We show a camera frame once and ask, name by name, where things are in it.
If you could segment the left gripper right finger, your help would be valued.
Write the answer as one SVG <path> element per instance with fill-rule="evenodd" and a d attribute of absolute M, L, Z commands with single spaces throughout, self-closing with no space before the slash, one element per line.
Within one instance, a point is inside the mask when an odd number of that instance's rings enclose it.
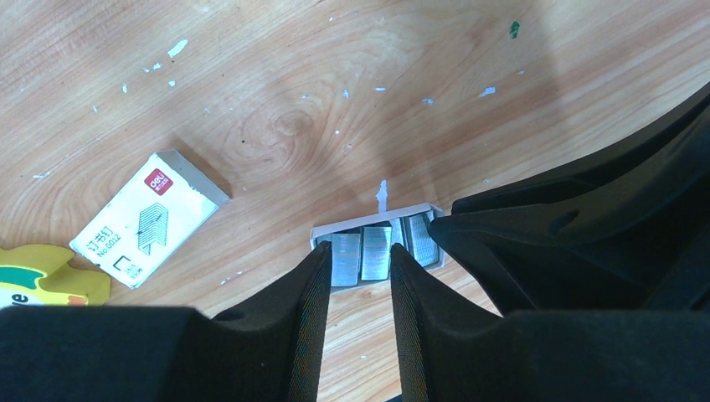
<path fill-rule="evenodd" d="M 523 310 L 499 317 L 391 249 L 404 401 L 706 401 L 709 315 Z"/>

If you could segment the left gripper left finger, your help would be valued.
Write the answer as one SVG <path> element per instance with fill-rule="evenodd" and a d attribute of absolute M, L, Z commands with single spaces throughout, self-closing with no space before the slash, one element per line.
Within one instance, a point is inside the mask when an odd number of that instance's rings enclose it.
<path fill-rule="evenodd" d="M 191 307 L 9 307 L 4 401 L 313 401 L 332 246 L 215 317 Z"/>

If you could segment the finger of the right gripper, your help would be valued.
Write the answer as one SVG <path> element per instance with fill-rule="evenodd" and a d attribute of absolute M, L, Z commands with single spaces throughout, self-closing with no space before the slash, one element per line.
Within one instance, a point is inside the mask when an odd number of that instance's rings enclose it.
<path fill-rule="evenodd" d="M 709 89 L 600 151 L 456 200 L 430 235 L 502 314 L 709 309 Z"/>

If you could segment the white staple box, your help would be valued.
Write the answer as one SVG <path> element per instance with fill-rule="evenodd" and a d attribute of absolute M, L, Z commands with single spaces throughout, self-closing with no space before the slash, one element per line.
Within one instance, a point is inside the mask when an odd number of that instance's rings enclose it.
<path fill-rule="evenodd" d="M 180 152 L 155 152 L 69 247 L 135 289 L 228 201 Z"/>

